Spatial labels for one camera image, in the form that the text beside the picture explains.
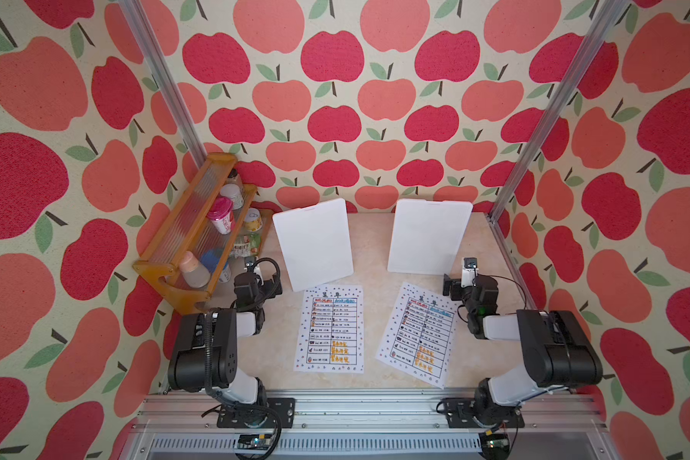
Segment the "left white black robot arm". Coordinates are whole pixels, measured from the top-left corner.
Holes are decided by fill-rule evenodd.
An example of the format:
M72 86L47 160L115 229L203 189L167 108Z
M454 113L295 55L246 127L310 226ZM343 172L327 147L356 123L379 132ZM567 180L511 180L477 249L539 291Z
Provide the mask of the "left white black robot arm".
M172 390L205 392L223 406L266 418L268 397L260 379L239 368L238 341L254 337L264 328L264 302L283 292L281 276L264 281L247 271L234 280L231 308L212 308L182 318L168 368Z

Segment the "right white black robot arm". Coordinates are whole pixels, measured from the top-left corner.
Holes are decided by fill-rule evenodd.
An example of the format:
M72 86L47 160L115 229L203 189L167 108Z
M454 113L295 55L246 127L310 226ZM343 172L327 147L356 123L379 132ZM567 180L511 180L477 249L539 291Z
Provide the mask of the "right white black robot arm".
M517 341L522 363L483 379L467 399L445 399L438 410L454 425L522 425L521 406L546 393L600 383L603 366L587 334L571 312L517 310L498 313L498 281L482 275L445 275L443 294L467 311L470 333L480 340Z

